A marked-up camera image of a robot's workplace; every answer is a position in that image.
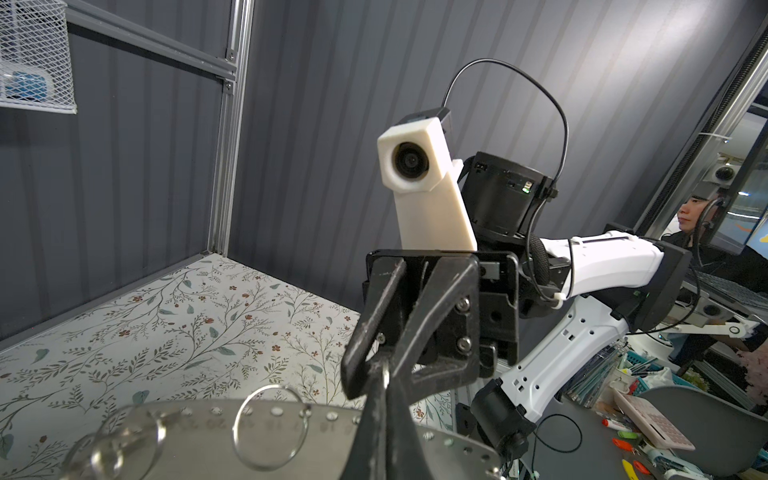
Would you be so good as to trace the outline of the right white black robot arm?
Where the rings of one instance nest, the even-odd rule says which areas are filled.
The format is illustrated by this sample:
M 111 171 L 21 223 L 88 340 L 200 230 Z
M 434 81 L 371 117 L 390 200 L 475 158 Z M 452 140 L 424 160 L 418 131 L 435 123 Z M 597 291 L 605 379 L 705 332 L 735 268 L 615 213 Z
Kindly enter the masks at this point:
M 406 409 L 484 379 L 470 406 L 477 432 L 504 459 L 520 458 L 544 409 L 594 355 L 667 316 L 691 259 L 616 231 L 531 247 L 566 273 L 551 300 L 511 250 L 368 255 L 365 306 L 340 363 L 347 398 L 367 400 L 360 451 L 395 466 L 419 458 Z

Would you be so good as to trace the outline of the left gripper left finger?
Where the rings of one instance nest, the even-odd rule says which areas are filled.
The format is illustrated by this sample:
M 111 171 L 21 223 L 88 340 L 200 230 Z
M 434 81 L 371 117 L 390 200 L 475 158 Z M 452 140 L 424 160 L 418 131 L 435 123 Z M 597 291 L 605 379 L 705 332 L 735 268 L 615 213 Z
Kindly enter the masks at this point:
M 385 479 L 387 475 L 387 388 L 389 365 L 379 366 L 367 398 L 341 479 Z

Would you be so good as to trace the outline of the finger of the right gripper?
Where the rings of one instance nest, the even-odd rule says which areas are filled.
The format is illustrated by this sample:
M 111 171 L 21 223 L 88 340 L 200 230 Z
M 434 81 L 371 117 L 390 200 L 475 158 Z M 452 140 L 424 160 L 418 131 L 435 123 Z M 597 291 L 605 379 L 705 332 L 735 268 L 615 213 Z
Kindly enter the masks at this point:
M 479 377 L 479 280 L 474 256 L 436 262 L 389 360 L 390 396 L 431 396 Z
M 406 263 L 401 257 L 381 257 L 372 264 L 365 304 L 340 364 L 341 384 L 350 400 L 363 395 L 368 378 L 366 360 L 369 351 L 405 272 Z

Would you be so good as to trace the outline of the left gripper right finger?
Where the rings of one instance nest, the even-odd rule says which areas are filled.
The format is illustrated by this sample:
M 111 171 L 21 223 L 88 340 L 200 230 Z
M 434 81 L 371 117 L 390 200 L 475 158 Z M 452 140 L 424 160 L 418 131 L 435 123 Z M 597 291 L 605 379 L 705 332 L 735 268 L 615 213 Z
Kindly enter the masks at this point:
M 386 478 L 432 479 L 404 388 L 386 366 Z

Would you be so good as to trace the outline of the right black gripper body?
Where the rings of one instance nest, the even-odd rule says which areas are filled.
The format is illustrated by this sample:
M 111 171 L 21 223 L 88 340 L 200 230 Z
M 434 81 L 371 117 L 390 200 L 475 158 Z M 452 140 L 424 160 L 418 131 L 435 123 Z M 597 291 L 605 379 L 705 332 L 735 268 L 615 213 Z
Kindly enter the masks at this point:
M 367 279 L 363 283 L 366 300 L 373 297 L 374 262 L 382 258 L 405 261 L 405 277 L 397 286 L 378 332 L 384 347 L 392 347 L 400 339 L 413 304 L 426 286 L 433 270 L 443 257 L 458 257 L 460 251 L 380 249 L 366 257 Z M 518 256 L 511 251 L 479 251 L 474 254 L 480 267 L 478 284 L 479 350 L 483 368 L 493 368 L 498 360 L 518 359 Z

